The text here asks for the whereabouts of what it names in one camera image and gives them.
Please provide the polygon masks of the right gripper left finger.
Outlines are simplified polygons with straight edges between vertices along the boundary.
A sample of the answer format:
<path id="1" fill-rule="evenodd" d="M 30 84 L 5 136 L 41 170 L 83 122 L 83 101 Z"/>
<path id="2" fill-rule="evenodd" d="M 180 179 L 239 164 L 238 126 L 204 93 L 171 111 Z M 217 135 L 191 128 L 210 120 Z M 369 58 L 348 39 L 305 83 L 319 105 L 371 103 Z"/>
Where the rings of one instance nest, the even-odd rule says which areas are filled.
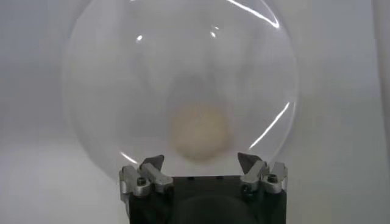
<path id="1" fill-rule="evenodd" d="M 173 187 L 173 178 L 161 172 L 164 160 L 163 155 L 157 155 L 146 158 L 137 169 L 131 165 L 122 167 L 119 171 L 121 196 L 145 197 L 153 187 L 157 193 L 164 194 Z"/>

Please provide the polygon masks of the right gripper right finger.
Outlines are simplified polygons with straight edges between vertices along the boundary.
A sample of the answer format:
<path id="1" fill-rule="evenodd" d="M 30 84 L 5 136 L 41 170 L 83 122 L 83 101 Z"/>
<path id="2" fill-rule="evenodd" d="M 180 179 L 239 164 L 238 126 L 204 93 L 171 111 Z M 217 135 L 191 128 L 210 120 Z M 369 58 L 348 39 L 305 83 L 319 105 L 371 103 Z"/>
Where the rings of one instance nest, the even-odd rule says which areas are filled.
<path id="1" fill-rule="evenodd" d="M 252 195 L 261 188 L 269 194 L 279 194 L 287 190 L 288 169 L 284 163 L 275 162 L 270 167 L 257 155 L 241 152 L 237 155 L 243 171 L 239 183 L 244 195 Z"/>

